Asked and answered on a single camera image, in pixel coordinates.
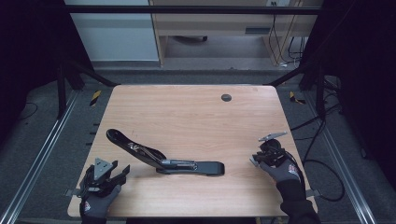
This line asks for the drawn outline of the aluminium floor rail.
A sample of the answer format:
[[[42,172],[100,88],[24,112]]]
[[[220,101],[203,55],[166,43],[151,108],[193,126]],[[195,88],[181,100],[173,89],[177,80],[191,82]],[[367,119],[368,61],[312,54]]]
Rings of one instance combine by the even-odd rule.
[[[324,148],[331,167],[344,184],[345,198],[351,202],[360,224],[377,224],[353,171],[353,166],[361,159],[360,145],[347,124],[336,94],[326,91],[324,103],[325,120],[316,121],[319,126],[317,143]]]
[[[35,186],[35,182],[39,178],[50,156],[51,151],[53,150],[62,133],[64,125],[69,120],[70,114],[76,105],[79,95],[80,91],[71,91],[66,102],[64,113],[58,119],[56,119],[56,122],[52,126],[49,135],[47,136],[43,146],[40,148],[33,164],[21,182],[21,185],[14,195],[12,201],[7,206],[7,209],[3,215],[0,216],[0,224],[14,224],[16,222],[22,208],[24,207],[30,193],[33,190],[33,187]]]

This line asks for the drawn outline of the person's right hand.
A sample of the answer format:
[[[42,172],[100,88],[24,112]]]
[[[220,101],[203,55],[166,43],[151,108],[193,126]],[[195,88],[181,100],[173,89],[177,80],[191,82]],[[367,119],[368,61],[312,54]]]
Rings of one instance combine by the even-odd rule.
[[[289,159],[286,159],[278,167],[269,166],[262,161],[260,163],[260,167],[264,170],[264,172],[271,176],[276,183],[287,180],[297,180],[298,182],[301,182],[298,167]]]

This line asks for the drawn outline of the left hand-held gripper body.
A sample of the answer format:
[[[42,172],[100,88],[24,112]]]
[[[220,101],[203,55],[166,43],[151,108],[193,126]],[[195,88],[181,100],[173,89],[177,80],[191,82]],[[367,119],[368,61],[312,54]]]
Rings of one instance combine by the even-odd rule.
[[[107,170],[110,163],[99,158],[95,159],[80,182],[80,198],[87,198],[90,193],[103,198],[117,186],[110,183],[112,171]]]

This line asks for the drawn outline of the person's left hand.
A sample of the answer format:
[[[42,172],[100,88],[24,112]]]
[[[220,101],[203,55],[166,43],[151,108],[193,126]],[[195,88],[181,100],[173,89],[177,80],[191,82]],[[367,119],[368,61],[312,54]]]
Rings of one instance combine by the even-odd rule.
[[[82,216],[93,218],[106,218],[110,205],[121,191],[121,185],[117,185],[106,197],[90,195],[82,205]]]

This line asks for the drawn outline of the white cabinet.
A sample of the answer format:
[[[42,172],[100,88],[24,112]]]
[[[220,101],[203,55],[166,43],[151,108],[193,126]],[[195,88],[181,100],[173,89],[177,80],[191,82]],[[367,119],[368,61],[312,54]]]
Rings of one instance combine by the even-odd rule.
[[[93,62],[158,62],[150,14],[71,13]]]

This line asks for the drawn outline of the black frame leg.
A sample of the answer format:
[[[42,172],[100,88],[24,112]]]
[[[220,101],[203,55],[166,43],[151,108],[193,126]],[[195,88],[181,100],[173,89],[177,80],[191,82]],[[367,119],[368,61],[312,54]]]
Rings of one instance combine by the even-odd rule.
[[[310,90],[313,84],[316,84],[316,112],[320,119],[325,120],[325,103],[324,103],[324,69],[321,60],[309,60],[306,63],[300,64],[294,70],[288,72],[286,75],[272,81],[269,86],[277,87],[287,80],[303,74],[299,87],[303,91]]]
[[[66,111],[66,92],[65,82],[68,81],[73,90],[81,90],[85,83],[80,77],[81,74],[85,74],[98,82],[108,86],[116,87],[118,83],[110,81],[99,74],[97,74],[92,68],[84,66],[75,61],[62,61],[57,67],[57,88],[58,88],[58,116],[60,119]]]

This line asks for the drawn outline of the black stapler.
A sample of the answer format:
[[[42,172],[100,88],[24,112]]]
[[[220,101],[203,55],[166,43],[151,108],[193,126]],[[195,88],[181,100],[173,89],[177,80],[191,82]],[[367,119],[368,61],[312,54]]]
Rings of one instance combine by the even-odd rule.
[[[165,175],[207,175],[220,176],[225,174],[225,166],[219,161],[183,161],[167,159],[161,151],[134,142],[116,129],[106,131],[107,139],[124,149],[143,163]]]

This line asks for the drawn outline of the yellow black floor tape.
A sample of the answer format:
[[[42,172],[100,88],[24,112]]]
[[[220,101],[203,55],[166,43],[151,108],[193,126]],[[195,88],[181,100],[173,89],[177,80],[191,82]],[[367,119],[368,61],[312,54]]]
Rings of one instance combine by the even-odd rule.
[[[300,105],[306,104],[305,100],[297,99],[293,91],[290,91],[290,101]]]
[[[96,105],[96,102],[97,102],[97,100],[98,100],[98,98],[99,98],[101,92],[102,92],[102,91],[96,91],[96,92],[93,94],[92,99],[91,99],[91,101],[90,101],[90,106]]]

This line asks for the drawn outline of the black horizontal frame bar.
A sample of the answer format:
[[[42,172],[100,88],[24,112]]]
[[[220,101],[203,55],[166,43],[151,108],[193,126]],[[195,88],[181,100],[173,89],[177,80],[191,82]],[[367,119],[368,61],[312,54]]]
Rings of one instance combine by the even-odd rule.
[[[70,13],[148,13],[148,14],[276,14],[318,15],[322,7],[226,7],[226,6],[83,6],[66,5]]]

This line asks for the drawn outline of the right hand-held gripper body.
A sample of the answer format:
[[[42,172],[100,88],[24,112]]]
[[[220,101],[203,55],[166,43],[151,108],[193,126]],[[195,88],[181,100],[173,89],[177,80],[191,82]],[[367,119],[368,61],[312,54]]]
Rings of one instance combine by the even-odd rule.
[[[258,163],[262,161],[268,165],[281,165],[287,158],[286,150],[281,146],[277,140],[278,137],[285,135],[283,133],[269,133],[268,135],[259,139],[262,144],[260,151],[253,154],[253,158]]]

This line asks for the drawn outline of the light wooden desk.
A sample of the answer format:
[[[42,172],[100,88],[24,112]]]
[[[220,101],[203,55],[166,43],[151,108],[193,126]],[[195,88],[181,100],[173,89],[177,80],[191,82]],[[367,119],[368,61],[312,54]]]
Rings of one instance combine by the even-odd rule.
[[[324,0],[148,0],[153,6],[320,7]],[[315,15],[154,14],[155,34],[165,36],[258,36],[275,65],[286,61],[295,36],[308,37]]]

